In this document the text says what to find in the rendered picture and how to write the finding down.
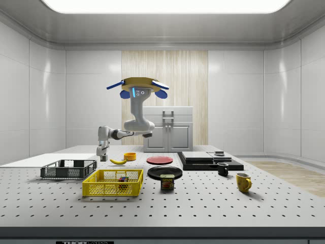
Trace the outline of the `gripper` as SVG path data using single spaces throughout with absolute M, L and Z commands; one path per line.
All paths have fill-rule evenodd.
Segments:
M 108 148 L 108 146 L 103 146 L 103 145 L 99 145 L 97 147 L 96 155 L 100 157 L 100 160 L 101 160 L 101 156 L 107 155 L 107 148 Z

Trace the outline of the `yellow basket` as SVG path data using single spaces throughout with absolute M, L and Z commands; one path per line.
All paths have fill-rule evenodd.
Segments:
M 83 196 L 138 196 L 143 183 L 142 169 L 100 169 L 82 182 Z M 128 188 L 120 189 L 118 181 L 128 177 Z

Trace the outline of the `red plate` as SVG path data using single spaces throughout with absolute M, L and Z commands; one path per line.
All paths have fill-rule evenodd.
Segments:
M 147 158 L 146 162 L 153 165 L 166 165 L 172 163 L 173 159 L 166 156 L 153 156 Z

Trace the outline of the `dark grey basket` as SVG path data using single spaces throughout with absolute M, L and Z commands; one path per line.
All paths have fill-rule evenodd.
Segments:
M 41 168 L 42 178 L 84 178 L 97 168 L 97 160 L 58 160 Z

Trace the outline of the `black plate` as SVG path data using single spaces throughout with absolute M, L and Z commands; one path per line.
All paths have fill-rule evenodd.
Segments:
M 160 180 L 160 175 L 162 174 L 173 174 L 175 179 L 178 179 L 182 176 L 182 170 L 177 167 L 172 166 L 157 166 L 152 167 L 148 170 L 148 176 L 153 179 Z

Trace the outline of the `flat-sided can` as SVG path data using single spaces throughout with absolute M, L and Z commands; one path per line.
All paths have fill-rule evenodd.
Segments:
M 173 190 L 175 187 L 174 184 L 175 176 L 173 174 L 161 174 L 160 182 L 162 190 Z

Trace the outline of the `white cabinet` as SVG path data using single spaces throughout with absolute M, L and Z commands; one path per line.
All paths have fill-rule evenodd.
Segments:
M 144 116 L 155 124 L 152 137 L 144 139 L 144 151 L 192 151 L 192 109 L 192 106 L 143 107 Z

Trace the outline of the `yellow mug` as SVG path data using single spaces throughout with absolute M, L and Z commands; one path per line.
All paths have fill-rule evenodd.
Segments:
M 239 191 L 247 193 L 252 186 L 251 176 L 246 173 L 237 173 L 236 181 Z

